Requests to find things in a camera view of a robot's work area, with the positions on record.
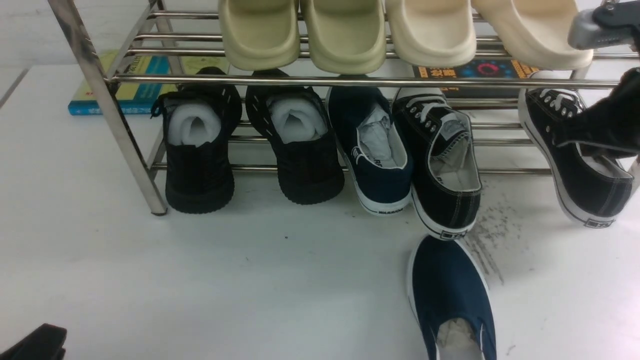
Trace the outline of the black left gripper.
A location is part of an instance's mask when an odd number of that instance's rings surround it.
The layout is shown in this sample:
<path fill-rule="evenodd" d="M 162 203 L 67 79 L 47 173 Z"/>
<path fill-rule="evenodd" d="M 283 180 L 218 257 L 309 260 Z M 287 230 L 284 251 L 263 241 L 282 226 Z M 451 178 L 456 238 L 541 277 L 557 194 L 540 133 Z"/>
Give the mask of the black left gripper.
<path fill-rule="evenodd" d="M 0 354 L 2 360 L 63 360 L 67 330 L 44 323 Z"/>

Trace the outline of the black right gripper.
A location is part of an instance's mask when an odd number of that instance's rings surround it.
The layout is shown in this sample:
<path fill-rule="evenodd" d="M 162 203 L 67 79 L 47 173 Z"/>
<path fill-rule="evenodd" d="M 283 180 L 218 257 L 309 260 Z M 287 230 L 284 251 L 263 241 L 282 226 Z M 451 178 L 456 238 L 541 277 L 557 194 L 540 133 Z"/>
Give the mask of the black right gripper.
<path fill-rule="evenodd" d="M 640 69 L 627 70 L 608 96 L 556 127 L 556 146 L 577 145 L 586 157 L 640 153 Z"/>

